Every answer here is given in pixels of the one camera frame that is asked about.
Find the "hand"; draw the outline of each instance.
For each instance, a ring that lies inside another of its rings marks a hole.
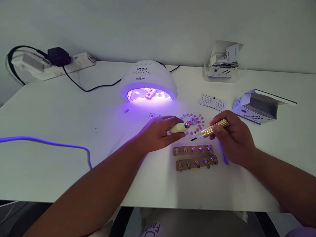
[[[227,159],[235,164],[245,166],[255,150],[254,142],[247,125],[240,118],[229,110],[225,110],[216,115],[210,125],[216,124],[222,119],[226,119],[229,126],[213,126],[214,134],[210,136],[213,140],[215,137],[221,142]]]
[[[145,149],[146,153],[165,148],[180,138],[185,137],[185,133],[167,135],[167,131],[177,123],[183,123],[183,121],[175,116],[152,118],[135,136],[135,139],[142,146],[142,149]]]

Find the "power adapter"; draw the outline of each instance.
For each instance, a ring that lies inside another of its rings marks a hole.
[[[57,67],[63,67],[71,63],[69,53],[61,47],[49,49],[45,58]]]

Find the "uv nail lamp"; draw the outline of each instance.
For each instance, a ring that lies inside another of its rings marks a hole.
[[[153,60],[139,61],[129,69],[122,78],[120,91],[126,101],[152,97],[176,99],[178,96],[170,72]]]

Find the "gold cylinder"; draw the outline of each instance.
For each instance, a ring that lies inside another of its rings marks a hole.
[[[222,126],[222,127],[227,127],[227,126],[229,126],[229,123],[227,122],[226,119],[223,119],[223,120],[219,121],[219,122],[216,123],[216,124],[218,124],[218,125],[220,125],[220,126]],[[206,138],[206,137],[212,135],[212,134],[214,133],[214,131],[213,131],[213,126],[214,126],[214,125],[209,126],[208,128],[202,130],[202,131],[201,131],[202,136]]]

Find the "cardboard box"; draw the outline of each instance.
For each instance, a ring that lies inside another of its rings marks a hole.
[[[276,120],[277,107],[283,104],[297,105],[294,101],[253,89],[234,102],[232,112],[256,124],[263,124]]]
[[[229,42],[223,40],[215,41],[215,45],[212,50],[211,58],[208,62],[206,73],[209,78],[221,77],[231,78],[233,72],[238,68],[236,65],[234,68],[223,68],[214,66],[221,63],[233,63],[237,62],[238,53],[243,47],[243,44],[236,42]]]

